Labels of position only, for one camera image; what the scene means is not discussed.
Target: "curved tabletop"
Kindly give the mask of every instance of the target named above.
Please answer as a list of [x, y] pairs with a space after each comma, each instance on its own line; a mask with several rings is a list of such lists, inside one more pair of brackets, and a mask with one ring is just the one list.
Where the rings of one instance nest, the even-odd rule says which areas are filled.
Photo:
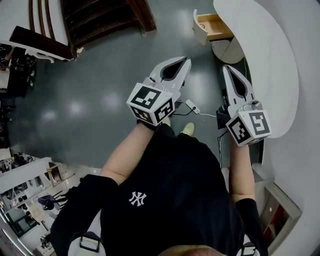
[[297, 64], [285, 33], [254, 0], [214, 0], [213, 5], [242, 47], [255, 98], [268, 112], [269, 138], [281, 137], [295, 119], [299, 97]]

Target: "black sleeve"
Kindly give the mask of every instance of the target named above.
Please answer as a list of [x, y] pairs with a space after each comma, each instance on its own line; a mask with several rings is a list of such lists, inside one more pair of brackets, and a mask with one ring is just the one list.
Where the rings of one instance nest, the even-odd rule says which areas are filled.
[[251, 198], [242, 199], [235, 203], [244, 223], [245, 233], [255, 244], [261, 256], [267, 256], [268, 250], [265, 243], [262, 227], [260, 225], [257, 203]]
[[108, 177], [87, 175], [70, 197], [51, 227], [51, 243], [57, 256], [67, 256], [71, 242], [88, 230], [105, 199], [118, 187]]

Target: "white logo on shirt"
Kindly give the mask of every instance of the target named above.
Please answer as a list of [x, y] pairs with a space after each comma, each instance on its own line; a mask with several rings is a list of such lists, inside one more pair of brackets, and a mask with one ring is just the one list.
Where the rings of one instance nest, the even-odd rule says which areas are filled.
[[144, 204], [144, 199], [146, 198], [146, 194], [144, 193], [142, 196], [142, 193], [138, 192], [138, 195], [136, 195], [136, 192], [132, 192], [132, 198], [129, 200], [131, 204], [134, 206], [135, 202], [137, 202], [137, 207]]

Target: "white cube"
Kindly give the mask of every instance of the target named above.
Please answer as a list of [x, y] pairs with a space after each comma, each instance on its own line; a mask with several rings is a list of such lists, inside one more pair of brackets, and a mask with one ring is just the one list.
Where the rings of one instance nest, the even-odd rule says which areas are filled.
[[239, 147], [257, 143], [272, 134], [266, 110], [239, 111], [226, 127]]
[[157, 126], [175, 111], [172, 96], [170, 92], [137, 83], [126, 103], [136, 118]]

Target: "drawer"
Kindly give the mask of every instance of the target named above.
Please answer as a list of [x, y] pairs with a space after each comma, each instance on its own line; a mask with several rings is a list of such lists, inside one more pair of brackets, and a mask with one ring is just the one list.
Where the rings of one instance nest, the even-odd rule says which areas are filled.
[[232, 31], [221, 20], [218, 14], [197, 15], [193, 12], [193, 33], [195, 38], [205, 45], [209, 41], [234, 37]]

